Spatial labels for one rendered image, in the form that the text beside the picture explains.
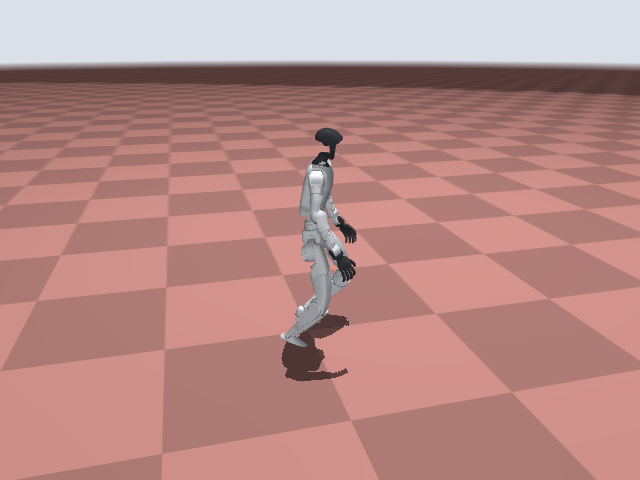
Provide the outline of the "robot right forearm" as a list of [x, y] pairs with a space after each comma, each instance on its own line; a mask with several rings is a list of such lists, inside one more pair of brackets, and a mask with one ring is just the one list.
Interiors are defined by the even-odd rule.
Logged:
[[333, 234], [330, 231], [330, 227], [327, 220], [327, 215], [323, 211], [316, 213], [317, 233], [320, 235], [323, 241], [324, 247], [331, 250], [335, 256], [341, 253], [340, 247], [337, 245], [336, 239], [333, 238]]

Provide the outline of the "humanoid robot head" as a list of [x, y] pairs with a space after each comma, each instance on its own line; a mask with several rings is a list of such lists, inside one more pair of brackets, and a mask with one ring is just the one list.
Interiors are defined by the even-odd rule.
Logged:
[[[326, 167], [329, 167], [327, 162], [329, 159], [334, 159], [336, 144], [340, 143], [343, 140], [342, 135], [334, 129], [331, 128], [322, 128], [320, 129], [316, 135], [315, 139], [319, 142], [322, 142], [324, 146], [330, 147], [330, 152], [320, 152], [319, 155], [311, 162], [313, 165], [318, 165], [321, 161], [326, 162]], [[320, 164], [319, 164], [320, 165]]]

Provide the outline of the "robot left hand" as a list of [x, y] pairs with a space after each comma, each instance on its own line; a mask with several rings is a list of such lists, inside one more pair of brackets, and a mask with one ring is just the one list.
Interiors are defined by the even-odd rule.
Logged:
[[[349, 226], [348, 224], [344, 223], [344, 219], [341, 216], [337, 217], [337, 220], [341, 223], [341, 224], [337, 224], [335, 225], [336, 227], [339, 227], [341, 232], [344, 234], [345, 236], [345, 243], [347, 243], [347, 240], [349, 238], [349, 244], [351, 243], [351, 238], [352, 238], [352, 244], [354, 242], [356, 242], [357, 238], [356, 238], [356, 231], [355, 229], [353, 229], [351, 226]], [[348, 237], [347, 237], [348, 236]], [[355, 239], [355, 240], [354, 240]]]

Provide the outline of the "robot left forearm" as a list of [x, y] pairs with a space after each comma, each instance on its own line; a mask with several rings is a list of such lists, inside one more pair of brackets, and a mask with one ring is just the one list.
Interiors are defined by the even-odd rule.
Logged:
[[325, 205], [325, 210], [327, 212], [327, 216], [331, 219], [332, 224], [337, 225], [337, 224], [341, 224], [338, 220], [337, 217], [340, 216], [338, 213], [338, 210], [336, 209], [334, 203], [333, 203], [333, 199], [332, 199], [332, 195], [330, 194], [328, 196], [326, 205]]

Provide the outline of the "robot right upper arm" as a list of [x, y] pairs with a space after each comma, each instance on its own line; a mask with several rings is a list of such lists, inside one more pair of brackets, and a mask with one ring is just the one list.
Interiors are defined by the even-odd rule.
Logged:
[[320, 208], [323, 203], [323, 188], [325, 185], [323, 172], [320, 170], [311, 171], [308, 177], [308, 185], [310, 189], [310, 218], [314, 224], [317, 224], [315, 216], [317, 212], [322, 211]]

